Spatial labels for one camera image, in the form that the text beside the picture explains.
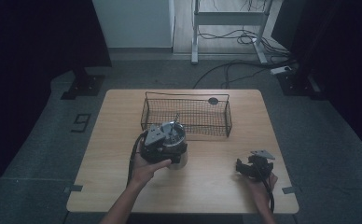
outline wooden table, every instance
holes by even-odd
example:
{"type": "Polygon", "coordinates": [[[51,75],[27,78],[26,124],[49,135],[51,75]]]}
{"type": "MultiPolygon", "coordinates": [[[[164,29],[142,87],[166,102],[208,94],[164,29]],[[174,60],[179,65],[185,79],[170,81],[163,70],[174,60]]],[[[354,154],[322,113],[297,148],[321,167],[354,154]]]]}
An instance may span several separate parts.
{"type": "MultiPolygon", "coordinates": [[[[140,118],[147,90],[108,91],[94,126],[73,191],[70,212],[106,212],[125,189],[129,158],[142,132],[140,118]]],[[[235,162],[247,163],[250,151],[266,149],[274,157],[279,177],[273,191],[275,213],[299,210],[285,163],[260,91],[149,90],[164,93],[229,94],[232,130],[229,137],[188,140],[188,163],[181,170],[161,169],[138,197],[133,212],[142,213],[256,213],[235,162]]]]}

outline wire basket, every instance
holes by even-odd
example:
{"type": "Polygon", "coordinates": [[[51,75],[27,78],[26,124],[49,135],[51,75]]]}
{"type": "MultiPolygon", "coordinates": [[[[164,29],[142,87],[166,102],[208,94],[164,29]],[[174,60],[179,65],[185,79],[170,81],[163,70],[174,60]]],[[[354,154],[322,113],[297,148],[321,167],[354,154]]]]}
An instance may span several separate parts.
{"type": "Polygon", "coordinates": [[[141,128],[173,121],[188,134],[229,136],[232,127],[228,94],[170,94],[146,92],[141,128]]]}

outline metal stand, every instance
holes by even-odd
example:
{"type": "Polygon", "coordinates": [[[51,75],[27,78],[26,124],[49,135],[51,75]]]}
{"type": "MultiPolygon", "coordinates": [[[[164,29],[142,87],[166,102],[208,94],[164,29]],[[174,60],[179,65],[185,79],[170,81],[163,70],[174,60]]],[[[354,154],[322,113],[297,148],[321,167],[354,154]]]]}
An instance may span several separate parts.
{"type": "Polygon", "coordinates": [[[267,63],[262,48],[262,35],[268,21],[272,1],[270,0],[263,12],[199,12],[199,1],[195,0],[193,13],[192,64],[198,63],[198,27],[200,25],[256,25],[259,26],[254,48],[261,63],[267,63]]]}

